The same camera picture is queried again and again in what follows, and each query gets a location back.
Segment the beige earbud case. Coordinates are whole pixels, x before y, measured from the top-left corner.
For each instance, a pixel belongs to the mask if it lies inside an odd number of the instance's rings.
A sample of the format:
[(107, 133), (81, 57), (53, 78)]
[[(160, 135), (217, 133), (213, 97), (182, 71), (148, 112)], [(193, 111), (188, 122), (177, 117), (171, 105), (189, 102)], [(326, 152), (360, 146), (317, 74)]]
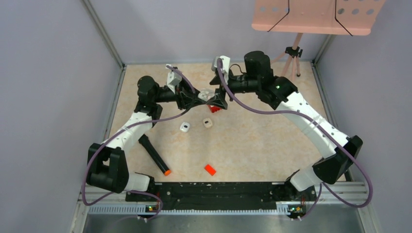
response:
[(213, 122), (210, 118), (203, 119), (202, 123), (203, 123), (204, 127), (207, 128), (207, 129), (209, 129), (213, 126)]

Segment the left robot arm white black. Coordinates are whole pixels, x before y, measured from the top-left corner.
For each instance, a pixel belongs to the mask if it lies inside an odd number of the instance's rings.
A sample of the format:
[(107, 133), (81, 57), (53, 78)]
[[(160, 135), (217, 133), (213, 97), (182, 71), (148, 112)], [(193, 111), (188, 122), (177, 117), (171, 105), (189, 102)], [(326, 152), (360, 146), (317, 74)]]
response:
[(148, 175), (129, 172), (127, 152), (159, 122), (160, 103), (176, 102), (178, 109), (186, 110), (206, 104), (208, 97), (180, 77), (161, 87), (151, 76), (138, 80), (137, 95), (136, 108), (127, 122), (111, 138), (90, 146), (86, 183), (113, 193), (135, 190), (148, 201), (154, 198), (156, 188)]

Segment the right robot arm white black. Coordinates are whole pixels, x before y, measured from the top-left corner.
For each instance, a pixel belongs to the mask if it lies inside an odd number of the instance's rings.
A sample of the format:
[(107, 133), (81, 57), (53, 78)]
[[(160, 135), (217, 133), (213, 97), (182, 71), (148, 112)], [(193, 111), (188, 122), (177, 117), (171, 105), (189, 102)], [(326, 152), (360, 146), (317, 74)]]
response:
[(255, 93), (258, 99), (291, 121), (317, 148), (321, 159), (294, 172), (287, 180), (285, 194), (298, 200), (306, 189), (319, 183), (334, 184), (353, 164), (363, 146), (357, 135), (340, 132), (304, 99), (298, 88), (286, 77), (274, 75), (268, 55), (252, 51), (244, 56), (246, 72), (234, 75), (230, 58), (217, 56), (212, 63), (218, 85), (213, 104), (227, 109), (226, 94)]

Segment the white earbud case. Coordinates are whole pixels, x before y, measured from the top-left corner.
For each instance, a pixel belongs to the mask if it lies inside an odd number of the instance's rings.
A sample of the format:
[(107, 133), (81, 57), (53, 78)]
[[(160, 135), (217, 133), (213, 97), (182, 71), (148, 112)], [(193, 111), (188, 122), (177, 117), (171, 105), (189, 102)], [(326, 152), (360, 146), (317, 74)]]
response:
[(214, 96), (215, 96), (215, 92), (213, 90), (204, 88), (199, 91), (199, 94), (197, 97), (203, 101), (208, 101)]
[(183, 133), (187, 133), (188, 131), (189, 131), (189, 129), (190, 129), (190, 124), (188, 123), (188, 122), (183, 122), (181, 125), (180, 125), (180, 131), (181, 132), (183, 132)]

